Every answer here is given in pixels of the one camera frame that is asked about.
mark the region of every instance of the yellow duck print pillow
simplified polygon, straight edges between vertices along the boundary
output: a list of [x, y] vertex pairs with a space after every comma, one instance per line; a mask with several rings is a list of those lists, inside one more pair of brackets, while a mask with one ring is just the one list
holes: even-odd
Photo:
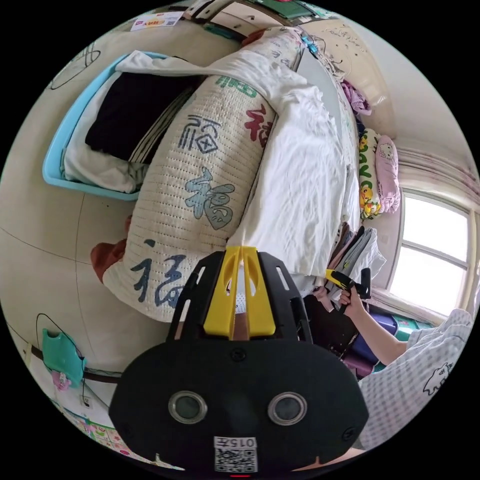
[[359, 175], [360, 218], [372, 220], [381, 208], [375, 171], [375, 152], [379, 143], [378, 134], [367, 128], [360, 138]]

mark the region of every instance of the screw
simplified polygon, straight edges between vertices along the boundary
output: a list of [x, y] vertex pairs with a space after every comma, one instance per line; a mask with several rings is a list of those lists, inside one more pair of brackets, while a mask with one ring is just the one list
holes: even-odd
[[234, 362], [242, 362], [247, 358], [247, 354], [241, 348], [234, 348], [230, 352], [230, 357]]
[[122, 429], [126, 437], [133, 437], [132, 429], [126, 423], [122, 425]]
[[347, 428], [342, 434], [341, 434], [341, 439], [344, 442], [348, 442], [356, 433], [357, 429], [351, 426], [350, 428]]

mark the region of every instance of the purple cloth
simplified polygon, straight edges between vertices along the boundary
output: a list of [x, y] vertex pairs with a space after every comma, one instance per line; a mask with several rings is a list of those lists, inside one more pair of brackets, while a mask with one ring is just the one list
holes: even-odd
[[362, 115], [371, 115], [372, 109], [365, 97], [347, 80], [341, 82], [343, 91], [354, 112]]

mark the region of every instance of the window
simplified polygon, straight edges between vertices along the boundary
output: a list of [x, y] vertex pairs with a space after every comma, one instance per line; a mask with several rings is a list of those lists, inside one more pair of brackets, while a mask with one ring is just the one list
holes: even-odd
[[469, 238], [466, 212], [404, 191], [400, 248], [390, 292], [448, 316], [464, 296]]

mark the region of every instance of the purple box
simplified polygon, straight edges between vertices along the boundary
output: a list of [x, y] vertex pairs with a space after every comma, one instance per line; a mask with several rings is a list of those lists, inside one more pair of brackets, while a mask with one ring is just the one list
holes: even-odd
[[[376, 320], [377, 323], [379, 323], [385, 330], [387, 330], [392, 335], [395, 335], [397, 333], [399, 326], [392, 315], [383, 313], [372, 313], [371, 316]], [[367, 345], [367, 342], [360, 334], [353, 342], [351, 346], [351, 351], [368, 360], [374, 366], [379, 362], [379, 359], [372, 353], [369, 346]]]
[[374, 365], [372, 362], [352, 351], [347, 353], [342, 360], [350, 370], [356, 372], [358, 377], [366, 377], [374, 371]]

